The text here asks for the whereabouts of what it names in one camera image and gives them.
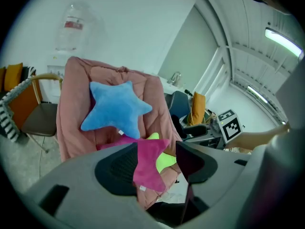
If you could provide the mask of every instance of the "floor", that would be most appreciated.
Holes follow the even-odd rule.
[[[166,202],[170,204],[180,204],[185,202],[188,183],[182,173],[179,174],[177,181],[178,183],[173,184],[171,188],[158,199],[158,202]]]
[[[16,143],[0,135],[0,162],[14,188],[24,193],[61,163],[58,143],[52,137],[34,136],[46,154],[25,135]]]

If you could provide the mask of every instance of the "fluorescent light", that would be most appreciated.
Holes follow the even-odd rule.
[[[297,57],[297,62],[298,63],[301,62],[303,58],[304,58],[304,51],[302,50],[300,56]]]
[[[281,44],[286,49],[290,50],[295,56],[299,57],[302,50],[295,45],[292,41],[288,40],[286,37],[282,36],[281,34],[277,33],[274,30],[271,30],[270,28],[266,28],[265,30],[265,36],[278,44]]]
[[[253,92],[255,95],[257,95],[261,100],[263,100],[266,104],[268,103],[268,101],[266,99],[264,99],[263,96],[261,96],[256,90],[254,90],[252,87],[248,86],[248,89]]]

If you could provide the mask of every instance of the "pink blanket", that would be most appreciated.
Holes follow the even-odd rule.
[[[89,90],[91,81],[107,85],[132,81],[135,94],[152,106],[151,112],[139,117],[141,138],[159,133],[161,139],[170,140],[165,153],[175,156],[175,142],[181,139],[173,126],[158,77],[126,67],[116,68],[98,61],[71,57],[65,67],[56,118],[62,161],[97,151],[97,145],[113,143],[120,137],[118,130],[111,126],[87,132],[80,130],[81,123],[95,104]],[[167,188],[175,182],[178,172],[178,166],[163,170],[161,177]],[[152,205],[158,196],[160,193],[153,190],[142,192],[138,189],[138,200],[144,208]]]

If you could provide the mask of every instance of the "blue star plush toy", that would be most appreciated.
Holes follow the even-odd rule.
[[[90,90],[96,104],[84,119],[82,131],[114,126],[129,137],[140,138],[138,117],[153,108],[136,96],[131,81],[117,86],[90,82]]]

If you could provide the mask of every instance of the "yellow plush toy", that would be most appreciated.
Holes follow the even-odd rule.
[[[157,132],[151,134],[148,138],[148,140],[151,139],[159,139],[159,134]],[[159,173],[161,173],[161,171],[169,166],[172,166],[173,164],[177,163],[176,157],[165,154],[165,153],[161,153],[160,156],[157,158],[156,161],[156,167]]]

